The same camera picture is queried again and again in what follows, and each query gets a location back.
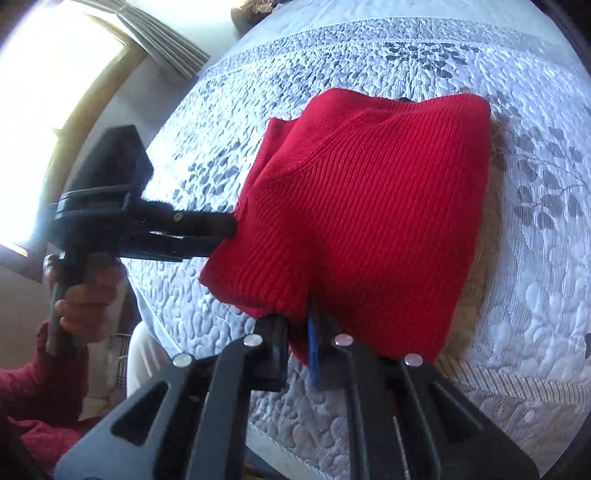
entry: curtain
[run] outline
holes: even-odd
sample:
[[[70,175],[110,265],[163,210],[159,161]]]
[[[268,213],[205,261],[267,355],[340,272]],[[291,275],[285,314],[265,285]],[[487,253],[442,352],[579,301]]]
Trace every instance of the curtain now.
[[[141,47],[160,65],[173,68],[190,80],[208,61],[209,55],[172,28],[125,0],[74,0],[117,19]]]

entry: bed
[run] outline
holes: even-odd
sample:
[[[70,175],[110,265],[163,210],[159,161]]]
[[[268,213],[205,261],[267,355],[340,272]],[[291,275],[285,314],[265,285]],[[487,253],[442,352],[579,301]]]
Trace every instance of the bed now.
[[[205,71],[148,149],[144,196],[230,212],[268,120],[331,87],[491,104],[478,251],[436,367],[546,473],[591,409],[589,75],[527,0],[294,0]],[[126,261],[170,355],[214,355],[253,328],[199,284],[205,261]],[[348,478],[343,395],[313,390],[293,357],[288,382],[253,393],[247,445],[289,478]]]

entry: red knit sweater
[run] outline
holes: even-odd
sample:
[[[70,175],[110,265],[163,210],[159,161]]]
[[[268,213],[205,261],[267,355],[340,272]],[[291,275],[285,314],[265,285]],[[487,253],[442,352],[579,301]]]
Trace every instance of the red knit sweater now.
[[[12,434],[52,474],[61,456],[100,418],[78,421],[88,391],[87,349],[54,358],[45,353],[46,339],[44,323],[34,360],[16,370],[0,369],[0,405],[9,415]]]
[[[201,282],[252,316],[279,312],[306,359],[307,299],[380,355],[433,361],[472,262],[490,113],[475,95],[421,103],[333,89],[272,118],[236,235]]]

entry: hand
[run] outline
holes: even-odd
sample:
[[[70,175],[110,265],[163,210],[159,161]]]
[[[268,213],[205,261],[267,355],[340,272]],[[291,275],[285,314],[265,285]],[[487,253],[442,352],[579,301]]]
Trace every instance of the hand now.
[[[53,290],[59,278],[59,257],[48,255],[43,271],[44,282]],[[115,300],[117,285],[124,275],[123,265],[117,263],[100,269],[93,276],[92,283],[70,287],[64,299],[54,305],[55,311],[61,315],[61,327],[86,343],[104,339],[109,329],[106,308]]]

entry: metal screw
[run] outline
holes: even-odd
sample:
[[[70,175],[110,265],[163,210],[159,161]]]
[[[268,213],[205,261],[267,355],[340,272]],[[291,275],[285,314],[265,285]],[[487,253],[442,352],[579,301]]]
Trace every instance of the metal screw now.
[[[193,362],[193,357],[188,353],[179,353],[173,357],[173,365],[175,367],[184,368],[191,365]]]
[[[404,363],[409,367],[420,367],[423,364],[423,357],[418,353],[408,353],[404,357]]]
[[[338,346],[349,346],[353,345],[353,337],[346,333],[340,333],[335,337],[335,345]]]
[[[244,345],[246,346],[259,346],[262,343],[262,336],[258,333],[251,333],[244,337]]]

